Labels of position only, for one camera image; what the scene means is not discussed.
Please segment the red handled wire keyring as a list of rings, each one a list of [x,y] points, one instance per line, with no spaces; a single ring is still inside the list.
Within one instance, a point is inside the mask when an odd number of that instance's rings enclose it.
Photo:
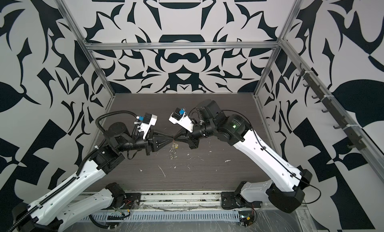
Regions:
[[[176,157],[176,152],[177,152],[177,149],[172,149],[172,145],[171,145],[171,148],[170,148],[170,159],[173,160],[175,157]]]

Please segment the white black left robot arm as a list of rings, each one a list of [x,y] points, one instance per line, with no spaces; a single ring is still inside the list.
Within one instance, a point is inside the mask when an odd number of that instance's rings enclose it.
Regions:
[[[124,123],[114,123],[108,129],[101,120],[118,114],[135,117],[134,129],[129,132]],[[128,110],[118,110],[101,115],[96,126],[104,139],[81,161],[78,170],[52,191],[30,204],[20,203],[13,211],[13,225],[10,232],[63,232],[68,227],[95,212],[124,205],[126,193],[117,184],[108,184],[104,189],[79,202],[72,201],[90,185],[113,171],[122,161],[129,158],[130,151],[145,150],[146,154],[157,152],[173,142],[173,136],[153,131],[157,116],[146,113],[139,117]]]

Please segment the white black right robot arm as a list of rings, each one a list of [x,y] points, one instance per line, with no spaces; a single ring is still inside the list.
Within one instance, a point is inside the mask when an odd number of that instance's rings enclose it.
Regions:
[[[200,120],[197,122],[183,108],[176,108],[169,117],[181,130],[175,141],[196,149],[200,140],[216,137],[251,159],[270,178],[263,183],[244,182],[239,186],[237,197],[247,203],[267,199],[273,206],[285,213],[292,213],[305,204],[305,188],[311,187],[312,173],[296,168],[285,161],[256,133],[251,122],[241,113],[232,111],[226,115],[211,99],[195,107]]]

